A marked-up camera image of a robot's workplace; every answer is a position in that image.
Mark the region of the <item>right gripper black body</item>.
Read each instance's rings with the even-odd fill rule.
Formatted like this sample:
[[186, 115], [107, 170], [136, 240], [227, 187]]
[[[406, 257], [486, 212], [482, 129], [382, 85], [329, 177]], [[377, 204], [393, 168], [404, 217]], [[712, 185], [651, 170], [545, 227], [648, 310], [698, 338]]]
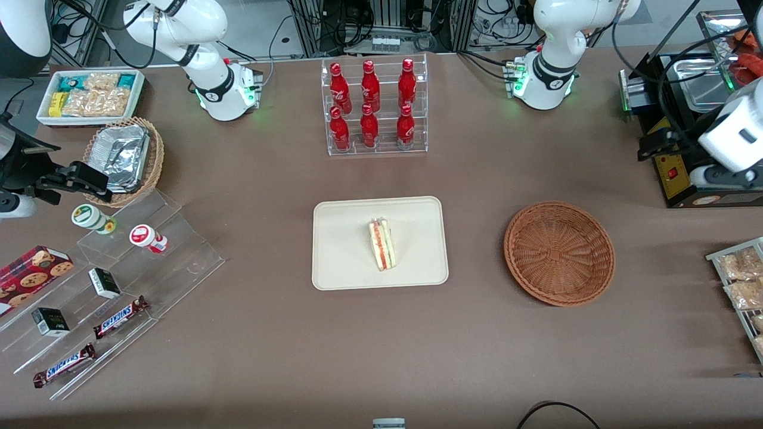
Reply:
[[48, 152], [59, 150], [14, 127], [9, 119], [1, 120], [2, 188], [19, 190], [33, 185], [43, 176], [55, 173], [59, 166]]

